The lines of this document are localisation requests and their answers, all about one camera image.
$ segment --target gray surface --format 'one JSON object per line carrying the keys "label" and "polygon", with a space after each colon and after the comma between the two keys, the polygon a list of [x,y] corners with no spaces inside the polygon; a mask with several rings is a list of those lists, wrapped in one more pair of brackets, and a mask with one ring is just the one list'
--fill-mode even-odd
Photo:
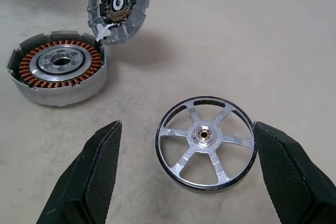
{"label": "gray surface", "polygon": [[185,190],[162,169],[156,127],[168,109],[196,95],[231,100],[252,120],[286,131],[336,182],[335,0],[151,0],[140,32],[110,48],[109,84],[67,108],[29,102],[6,63],[30,36],[89,33],[87,0],[0,4],[0,223],[35,223],[85,141],[119,119],[107,223],[279,223],[258,158],[242,183],[218,195]]}

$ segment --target copper coil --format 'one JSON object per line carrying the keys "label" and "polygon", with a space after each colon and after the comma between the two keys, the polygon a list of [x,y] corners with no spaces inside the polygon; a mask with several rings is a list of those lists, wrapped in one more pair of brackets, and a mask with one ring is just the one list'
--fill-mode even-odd
{"label": "copper coil", "polygon": [[26,77],[29,77],[31,75],[31,73],[24,73],[24,74],[21,74],[22,78],[26,78]]}
{"label": "copper coil", "polygon": [[42,83],[42,81],[39,81],[39,80],[38,80],[38,81],[35,82],[34,84],[35,84],[35,86],[39,87],[41,83]]}
{"label": "copper coil", "polygon": [[30,81],[29,81],[29,83],[30,84],[34,84],[35,82],[37,82],[38,80],[34,77],[33,79],[31,79]]}
{"label": "copper coil", "polygon": [[20,74],[26,74],[26,73],[29,73],[29,69],[23,69],[20,71]]}
{"label": "copper coil", "polygon": [[91,67],[89,70],[91,70],[91,71],[93,71],[93,72],[97,72],[97,71],[98,71],[98,68]]}
{"label": "copper coil", "polygon": [[[83,47],[84,49],[88,50],[92,56],[92,65],[89,68],[89,70],[73,80],[68,80],[68,81],[63,81],[63,82],[47,82],[47,81],[36,78],[29,70],[30,61],[35,56],[35,54],[37,54],[39,51],[46,49],[48,47],[55,46],[55,45],[62,45],[62,44],[77,45],[77,46]],[[85,81],[86,79],[93,76],[99,70],[100,66],[101,66],[101,56],[98,53],[98,51],[91,45],[85,42],[82,42],[82,41],[59,40],[59,41],[52,41],[52,42],[46,43],[45,45],[41,45],[39,47],[36,47],[32,51],[30,51],[21,61],[20,66],[19,66],[19,72],[20,72],[21,77],[26,82],[29,82],[33,86],[41,87],[41,88],[59,88],[59,87],[66,87],[66,86],[73,86],[75,84],[80,84],[82,81]]]}
{"label": "copper coil", "polygon": [[48,85],[48,83],[46,81],[44,81],[40,84],[40,87],[45,88],[47,85]]}
{"label": "copper coil", "polygon": [[30,75],[30,76],[26,77],[25,80],[30,81],[32,78],[34,78],[34,76]]}

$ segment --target textured rubber pad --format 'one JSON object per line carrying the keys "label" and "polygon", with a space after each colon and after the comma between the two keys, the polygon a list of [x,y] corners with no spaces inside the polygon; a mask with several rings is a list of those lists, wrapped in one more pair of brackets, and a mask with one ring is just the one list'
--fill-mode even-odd
{"label": "textured rubber pad", "polygon": [[113,193],[121,122],[98,130],[60,176],[37,224],[104,224]]}
{"label": "textured rubber pad", "polygon": [[266,124],[254,125],[264,181],[282,224],[336,223],[336,187],[301,145]]}

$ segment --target bearing hole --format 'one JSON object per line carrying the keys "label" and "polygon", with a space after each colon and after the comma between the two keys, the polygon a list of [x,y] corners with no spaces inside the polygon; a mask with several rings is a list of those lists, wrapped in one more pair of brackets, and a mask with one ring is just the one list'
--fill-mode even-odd
{"label": "bearing hole", "polygon": [[202,137],[202,138],[206,138],[207,136],[208,136],[208,133],[206,133],[206,132],[202,132],[202,133],[201,133],[201,137]]}
{"label": "bearing hole", "polygon": [[78,63],[79,63],[78,60],[73,60],[73,61],[71,62],[72,65],[77,65]]}
{"label": "bearing hole", "polygon": [[63,66],[63,65],[66,65],[70,62],[71,62],[71,59],[69,59],[67,57],[62,57],[62,58],[58,58],[58,59],[54,60],[52,64],[57,65],[57,66]]}
{"label": "bearing hole", "polygon": [[45,67],[45,68],[51,68],[51,64],[49,64],[49,63],[44,64],[43,67]]}

